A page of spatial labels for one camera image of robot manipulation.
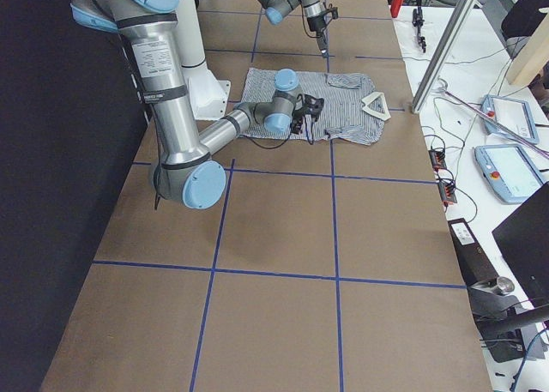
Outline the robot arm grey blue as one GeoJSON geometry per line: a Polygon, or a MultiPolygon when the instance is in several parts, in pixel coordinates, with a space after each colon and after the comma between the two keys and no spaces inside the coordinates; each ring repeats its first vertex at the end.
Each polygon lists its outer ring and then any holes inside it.
{"type": "Polygon", "coordinates": [[[158,162],[151,182],[160,200],[212,207],[226,187],[216,152],[257,126],[296,134],[323,109],[323,100],[305,93],[293,70],[281,69],[270,101],[227,111],[228,86],[208,69],[196,0],[71,0],[71,9],[78,24],[115,33],[124,42],[142,102],[155,121],[158,162]]]}
{"type": "Polygon", "coordinates": [[[328,24],[338,17],[338,8],[327,6],[321,0],[257,0],[273,25],[281,23],[295,9],[301,9],[305,35],[317,42],[323,58],[329,57],[329,43],[326,34],[328,24]]]}

